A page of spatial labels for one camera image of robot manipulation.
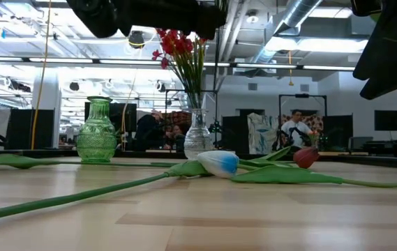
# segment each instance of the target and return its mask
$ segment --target white tulip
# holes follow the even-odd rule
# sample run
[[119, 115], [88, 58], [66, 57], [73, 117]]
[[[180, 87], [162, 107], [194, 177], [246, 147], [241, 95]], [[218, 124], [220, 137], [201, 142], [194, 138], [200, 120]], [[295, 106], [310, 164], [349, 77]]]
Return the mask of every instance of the white tulip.
[[207, 151], [197, 156], [198, 162], [211, 174], [231, 178], [237, 172], [239, 157], [228, 151]]

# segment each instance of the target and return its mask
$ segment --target light wood surface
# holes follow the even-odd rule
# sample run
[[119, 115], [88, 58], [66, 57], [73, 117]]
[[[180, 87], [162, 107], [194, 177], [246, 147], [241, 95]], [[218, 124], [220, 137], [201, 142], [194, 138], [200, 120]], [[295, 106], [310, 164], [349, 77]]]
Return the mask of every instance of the light wood surface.
[[[397, 181], [397, 169], [386, 167], [319, 162], [312, 169], [365, 181]], [[0, 167], [0, 207], [134, 181], [163, 170]], [[397, 251], [397, 189], [167, 178], [0, 219], [0, 250]]]

